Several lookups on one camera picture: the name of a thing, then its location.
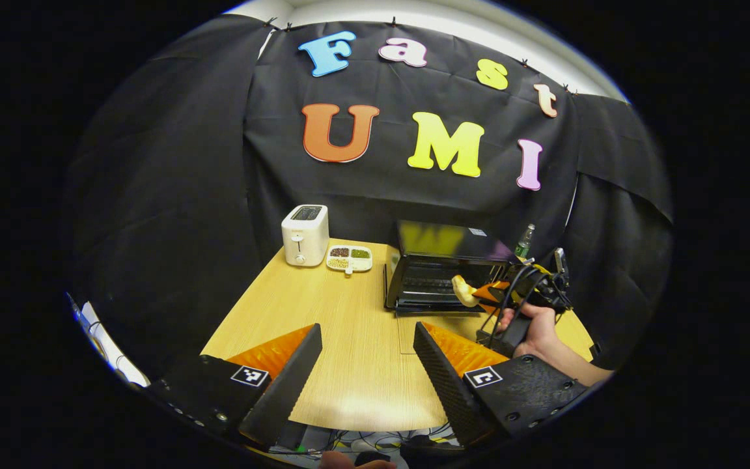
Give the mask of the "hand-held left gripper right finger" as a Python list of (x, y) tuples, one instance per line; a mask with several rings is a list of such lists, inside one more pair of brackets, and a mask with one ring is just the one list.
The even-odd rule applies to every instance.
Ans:
[(416, 323), (413, 349), (465, 448), (529, 436), (589, 392), (533, 354), (508, 358), (428, 322)]

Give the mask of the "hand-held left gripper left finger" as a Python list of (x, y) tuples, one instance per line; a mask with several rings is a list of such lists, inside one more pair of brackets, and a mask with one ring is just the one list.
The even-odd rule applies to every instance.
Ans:
[(182, 360), (148, 386), (148, 397), (214, 437), (270, 448), (321, 352), (320, 324), (309, 324), (231, 358), (199, 354)]

